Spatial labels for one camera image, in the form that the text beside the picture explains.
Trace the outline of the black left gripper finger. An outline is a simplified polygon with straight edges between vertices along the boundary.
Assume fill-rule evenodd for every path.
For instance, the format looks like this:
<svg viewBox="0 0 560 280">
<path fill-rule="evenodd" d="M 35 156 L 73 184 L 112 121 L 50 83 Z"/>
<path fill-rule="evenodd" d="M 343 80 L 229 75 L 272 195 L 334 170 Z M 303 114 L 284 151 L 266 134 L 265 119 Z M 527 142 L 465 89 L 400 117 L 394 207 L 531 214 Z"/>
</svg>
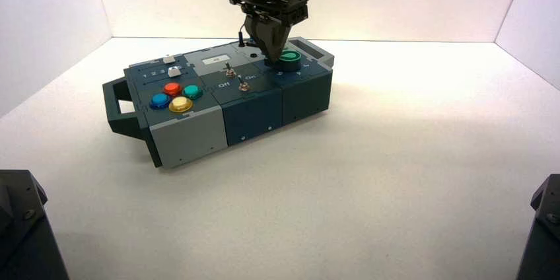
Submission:
<svg viewBox="0 0 560 280">
<path fill-rule="evenodd" d="M 275 63 L 278 62 L 281 57 L 292 26 L 290 24 L 269 18 L 265 27 L 265 46 L 267 50 L 267 57 L 270 62 Z"/>
<path fill-rule="evenodd" d="M 273 61 L 273 22 L 255 15 L 246 15 L 245 27 L 268 60 Z"/>
</svg>

